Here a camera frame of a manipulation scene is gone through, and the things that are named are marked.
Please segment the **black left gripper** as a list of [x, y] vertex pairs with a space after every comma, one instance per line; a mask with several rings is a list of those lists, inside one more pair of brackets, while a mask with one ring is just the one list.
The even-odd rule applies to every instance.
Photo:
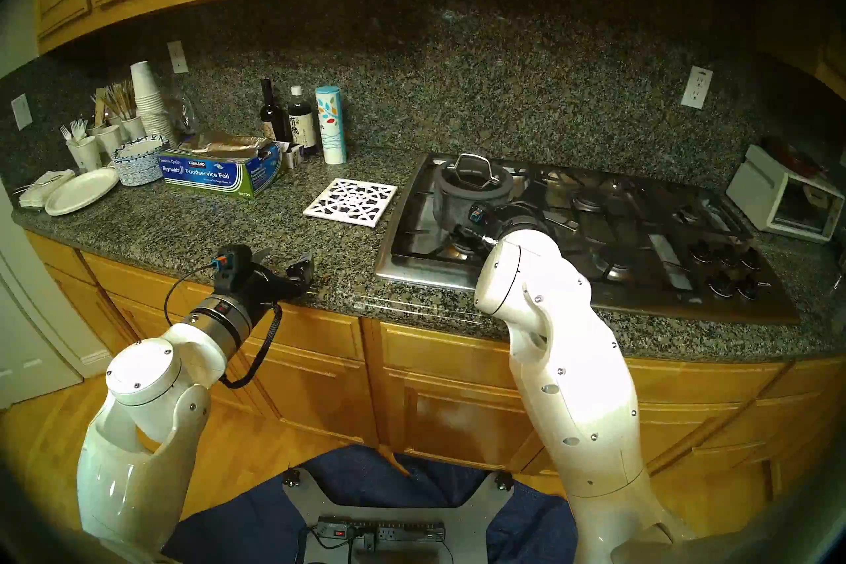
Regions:
[[263, 263], [272, 247], [253, 252], [246, 245], [227, 244], [216, 253], [214, 291], [257, 310], [285, 298], [302, 298], [311, 288], [315, 263], [313, 253], [304, 253], [288, 263], [285, 278], [266, 268]]

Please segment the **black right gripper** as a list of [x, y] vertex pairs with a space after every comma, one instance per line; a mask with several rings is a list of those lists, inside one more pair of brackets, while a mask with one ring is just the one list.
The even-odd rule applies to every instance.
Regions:
[[466, 231], [478, 238], [500, 239], [528, 228], [529, 211], [517, 204], [472, 203], [467, 212]]

